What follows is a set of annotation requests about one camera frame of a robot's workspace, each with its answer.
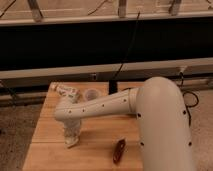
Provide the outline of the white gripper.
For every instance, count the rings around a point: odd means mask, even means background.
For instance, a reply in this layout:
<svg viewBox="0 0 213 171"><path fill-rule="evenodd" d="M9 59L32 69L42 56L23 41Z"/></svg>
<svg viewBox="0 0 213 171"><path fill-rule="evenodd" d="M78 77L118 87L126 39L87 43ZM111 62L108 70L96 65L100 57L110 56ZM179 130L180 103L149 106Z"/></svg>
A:
<svg viewBox="0 0 213 171"><path fill-rule="evenodd" d="M68 120L64 124L65 132L64 136L68 142L77 142L80 135L81 121Z"/></svg>

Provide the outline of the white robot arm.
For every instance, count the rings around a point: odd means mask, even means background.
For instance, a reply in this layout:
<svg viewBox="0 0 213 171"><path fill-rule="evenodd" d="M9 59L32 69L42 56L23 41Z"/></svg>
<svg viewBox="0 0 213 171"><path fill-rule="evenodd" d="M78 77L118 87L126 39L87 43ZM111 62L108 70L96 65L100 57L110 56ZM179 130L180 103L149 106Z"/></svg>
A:
<svg viewBox="0 0 213 171"><path fill-rule="evenodd" d="M196 171L184 98L165 77L86 102L61 99L54 117L68 127L82 118L116 114L137 117L143 171Z"/></svg>

